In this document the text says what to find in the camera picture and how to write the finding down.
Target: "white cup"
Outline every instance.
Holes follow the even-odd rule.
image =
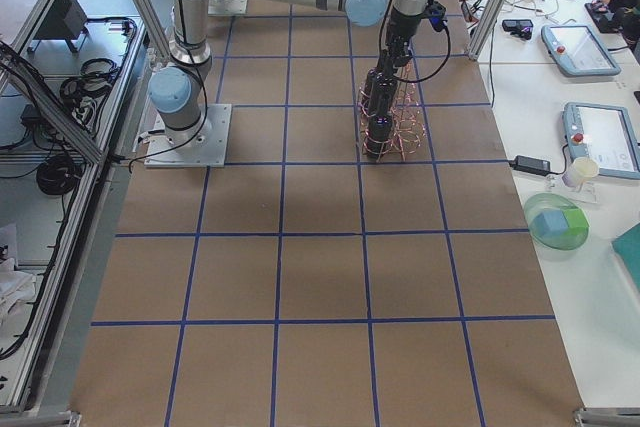
[[[589,157],[578,157],[569,166],[562,176],[562,181],[567,187],[573,189],[580,187],[587,180],[593,179],[600,172],[595,160]]]

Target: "blue joint cap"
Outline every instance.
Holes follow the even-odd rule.
[[[153,74],[148,91],[159,112],[173,114],[191,97],[191,82],[187,74],[177,67],[167,67]]]
[[[349,20],[361,27],[377,23],[387,8],[387,0],[347,0],[345,12]]]

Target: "floor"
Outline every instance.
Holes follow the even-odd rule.
[[[402,162],[360,149],[377,30],[211,20],[223,169],[136,165],[71,399],[83,425],[569,426],[581,405],[465,23]],[[415,72],[442,60],[423,25]]]

